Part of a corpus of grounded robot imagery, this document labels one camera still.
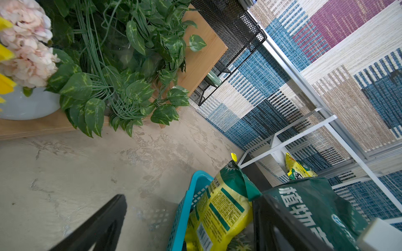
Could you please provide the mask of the green yellow fertilizer bag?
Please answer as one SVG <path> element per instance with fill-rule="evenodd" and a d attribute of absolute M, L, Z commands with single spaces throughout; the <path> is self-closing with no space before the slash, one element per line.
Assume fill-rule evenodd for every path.
<path fill-rule="evenodd" d="M 188 251 L 226 251 L 253 220 L 252 202 L 262 196 L 236 163 L 236 156 L 207 186 L 189 214 Z"/>

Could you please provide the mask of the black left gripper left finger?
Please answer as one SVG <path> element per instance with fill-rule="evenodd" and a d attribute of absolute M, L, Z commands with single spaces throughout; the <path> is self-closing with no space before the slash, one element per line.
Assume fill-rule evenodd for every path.
<path fill-rule="evenodd" d="M 126 197 L 117 194 L 52 251 L 114 251 L 127 212 Z"/>

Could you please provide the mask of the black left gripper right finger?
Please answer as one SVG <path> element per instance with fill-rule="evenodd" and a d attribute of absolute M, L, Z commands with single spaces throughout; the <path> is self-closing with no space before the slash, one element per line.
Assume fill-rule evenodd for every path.
<path fill-rule="evenodd" d="M 256 251 L 331 250 L 273 197 L 263 195 L 254 200 L 252 206 Z"/>

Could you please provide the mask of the dark green soil bag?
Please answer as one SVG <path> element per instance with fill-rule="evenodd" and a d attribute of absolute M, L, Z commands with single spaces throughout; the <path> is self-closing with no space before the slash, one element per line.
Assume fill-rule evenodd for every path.
<path fill-rule="evenodd" d="M 333 191 L 327 179 L 297 179 L 263 194 L 273 197 L 332 250 L 359 250 L 357 239 L 368 222 L 350 202 Z"/>

